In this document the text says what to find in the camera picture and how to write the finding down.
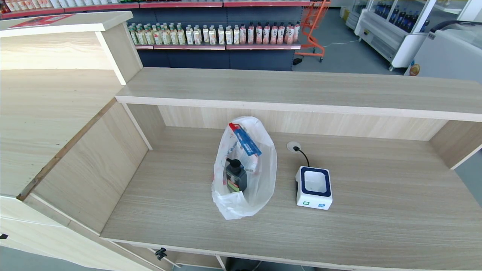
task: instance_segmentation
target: drawer handle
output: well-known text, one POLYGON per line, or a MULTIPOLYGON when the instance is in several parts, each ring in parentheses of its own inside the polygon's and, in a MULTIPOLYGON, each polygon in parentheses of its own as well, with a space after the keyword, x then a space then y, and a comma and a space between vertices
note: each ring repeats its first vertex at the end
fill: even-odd
POLYGON ((160 260, 162 260, 162 258, 167 256, 167 254, 165 252, 166 252, 166 249, 161 247, 160 250, 154 252, 154 255, 156 255, 157 259, 160 261, 160 260))

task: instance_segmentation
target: white plastic bag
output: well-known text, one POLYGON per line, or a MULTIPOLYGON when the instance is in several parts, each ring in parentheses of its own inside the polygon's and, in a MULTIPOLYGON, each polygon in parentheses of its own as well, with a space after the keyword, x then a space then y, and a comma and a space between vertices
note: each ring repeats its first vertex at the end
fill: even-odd
POLYGON ((255 117, 239 117, 232 121, 239 124, 249 134, 261 151, 255 165, 246 169, 247 187, 244 192, 230 192, 225 179, 226 158, 232 156, 233 150, 240 143, 232 129, 226 127, 214 163, 214 179, 212 184, 213 201, 226 220, 249 217, 263 208, 273 195, 276 180, 277 154, 273 141, 260 120, 255 117))

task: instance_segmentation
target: pink bottle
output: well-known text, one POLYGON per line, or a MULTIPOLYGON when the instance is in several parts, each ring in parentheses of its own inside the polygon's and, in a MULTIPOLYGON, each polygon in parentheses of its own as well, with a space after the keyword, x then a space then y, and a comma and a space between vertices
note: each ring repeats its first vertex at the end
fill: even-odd
POLYGON ((297 42, 298 41, 298 35, 300 33, 300 22, 296 22, 296 25, 295 25, 295 33, 293 34, 293 42, 297 42))
POLYGON ((254 43, 254 26, 253 23, 249 23, 248 27, 248 44, 252 45, 254 43))
POLYGON ((242 24, 240 28, 240 44, 246 44, 246 28, 244 24, 242 24))
POLYGON ((271 44, 276 44, 276 38, 278 36, 278 27, 276 26, 276 23, 273 24, 273 27, 271 28, 271 44))
POLYGON ((286 28, 286 44, 293 44, 293 36, 295 35, 295 27, 289 26, 286 28))
POLYGON ((283 38, 284 38, 284 23, 281 23, 280 27, 278 28, 278 41, 276 43, 279 45, 283 44, 283 38))
POLYGON ((263 29, 263 44, 269 43, 269 23, 266 22, 265 28, 263 29))
POLYGON ((288 43, 288 32, 290 31, 291 23, 288 23, 284 29, 284 43, 288 43))
POLYGON ((256 26, 256 44, 263 43, 263 27, 261 23, 258 22, 258 26, 256 26))

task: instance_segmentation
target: white scanner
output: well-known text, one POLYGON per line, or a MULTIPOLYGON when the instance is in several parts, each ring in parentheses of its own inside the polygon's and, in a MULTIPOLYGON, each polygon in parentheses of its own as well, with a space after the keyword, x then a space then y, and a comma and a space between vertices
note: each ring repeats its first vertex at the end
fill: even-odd
POLYGON ((301 166, 296 173, 296 204, 328 210, 333 202, 330 171, 301 166))

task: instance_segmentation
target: wire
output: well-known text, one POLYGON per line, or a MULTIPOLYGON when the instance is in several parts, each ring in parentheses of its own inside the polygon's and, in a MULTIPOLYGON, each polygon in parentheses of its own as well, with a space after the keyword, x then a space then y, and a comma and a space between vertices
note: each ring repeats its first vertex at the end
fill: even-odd
POLYGON ((262 261, 259 261, 258 264, 251 271, 255 271, 261 263, 262 263, 262 261))
POLYGON ((293 149, 294 149, 295 151, 299 151, 299 152, 301 152, 301 153, 303 154, 303 156, 304 156, 304 157, 305 157, 305 159, 306 159, 306 163, 308 163, 308 166, 309 166, 309 160, 308 160, 308 157, 306 157, 306 154, 305 154, 305 153, 304 153, 304 152, 303 152, 303 151, 300 149, 300 147, 298 147, 298 146, 294 146, 294 147, 293 147, 293 149))
POLYGON ((348 44, 348 43, 350 43, 350 42, 355 42, 355 41, 358 41, 358 40, 354 40, 354 41, 347 41, 347 42, 345 42, 345 43, 341 43, 341 42, 332 42, 332 43, 330 43, 330 44, 328 44, 328 45, 326 45, 326 46, 325 46, 325 45, 323 45, 323 47, 324 47, 324 48, 326 48, 326 47, 328 47, 328 46, 330 46, 330 45, 332 45, 332 44, 341 44, 341 45, 344 45, 344 44, 348 44))

